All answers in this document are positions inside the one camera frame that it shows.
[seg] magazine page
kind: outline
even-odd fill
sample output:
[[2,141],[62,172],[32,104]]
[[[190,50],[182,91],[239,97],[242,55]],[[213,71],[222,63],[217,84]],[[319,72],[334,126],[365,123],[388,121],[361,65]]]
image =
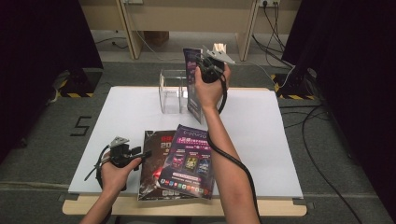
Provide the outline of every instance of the magazine page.
[[161,188],[198,198],[212,198],[215,178],[206,134],[207,131],[178,126],[163,164]]
[[204,114],[198,97],[195,94],[195,68],[197,66],[197,59],[201,58],[202,52],[202,49],[183,49],[188,91],[187,108],[200,123],[204,120]]
[[143,152],[151,150],[151,156],[142,163],[138,201],[159,201],[194,198],[171,189],[161,189],[158,183],[163,163],[169,154],[173,131],[145,131]]

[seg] yellow black tape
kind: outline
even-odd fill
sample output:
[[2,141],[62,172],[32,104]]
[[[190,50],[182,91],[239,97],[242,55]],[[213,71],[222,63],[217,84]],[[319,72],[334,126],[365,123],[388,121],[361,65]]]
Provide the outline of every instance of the yellow black tape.
[[81,98],[81,97],[92,97],[93,92],[85,92],[82,90],[70,90],[67,88],[67,80],[62,82],[61,87],[58,89],[58,97],[70,97],[70,98]]
[[291,99],[291,100],[314,100],[314,96],[310,94],[309,92],[306,92],[304,94],[290,94],[290,91],[284,91],[285,89],[282,89],[279,87],[279,83],[276,80],[276,75],[271,75],[271,79],[275,83],[275,93],[276,97],[281,98],[281,99]]

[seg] person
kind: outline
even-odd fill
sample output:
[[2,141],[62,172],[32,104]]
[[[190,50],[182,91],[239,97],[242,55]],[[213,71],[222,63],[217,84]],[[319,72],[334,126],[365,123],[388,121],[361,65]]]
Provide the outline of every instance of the person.
[[[224,66],[223,74],[227,80],[228,88],[231,70],[227,64]],[[205,115],[210,139],[218,148],[240,161],[217,109],[218,101],[222,96],[220,81],[204,83],[200,68],[197,67],[195,70],[195,89]],[[117,168],[110,162],[103,165],[103,192],[80,223],[100,223],[105,218],[124,186],[129,172],[139,163],[140,159],[136,159],[124,168]],[[212,151],[212,164],[227,223],[260,223],[245,172],[215,151]]]
[[122,188],[125,186],[128,174],[140,164],[141,158],[132,160],[123,168],[114,166],[111,162],[102,164],[102,193],[80,224],[102,223],[113,203],[117,200]]

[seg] white object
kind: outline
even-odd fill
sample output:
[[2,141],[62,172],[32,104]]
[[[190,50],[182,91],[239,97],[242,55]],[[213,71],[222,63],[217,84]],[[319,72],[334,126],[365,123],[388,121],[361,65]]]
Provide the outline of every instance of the white object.
[[[143,146],[145,130],[175,130],[178,124],[207,129],[191,114],[163,114],[158,97],[158,87],[111,88],[70,184],[70,193],[101,192],[94,175],[87,181],[84,178],[115,136],[129,139],[130,147],[138,147]],[[229,89],[221,117],[253,176],[258,197],[303,198],[273,91]],[[139,178],[140,172],[131,172],[123,194],[136,194]],[[214,194],[219,195],[216,186]]]

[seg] wrist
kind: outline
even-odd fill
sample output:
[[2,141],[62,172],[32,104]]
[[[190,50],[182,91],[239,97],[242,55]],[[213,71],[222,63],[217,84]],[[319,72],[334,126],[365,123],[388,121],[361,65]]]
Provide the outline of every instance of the wrist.
[[204,114],[218,114],[219,111],[215,106],[203,106],[202,111]]
[[101,197],[108,199],[116,199],[120,194],[119,190],[115,189],[103,189]]

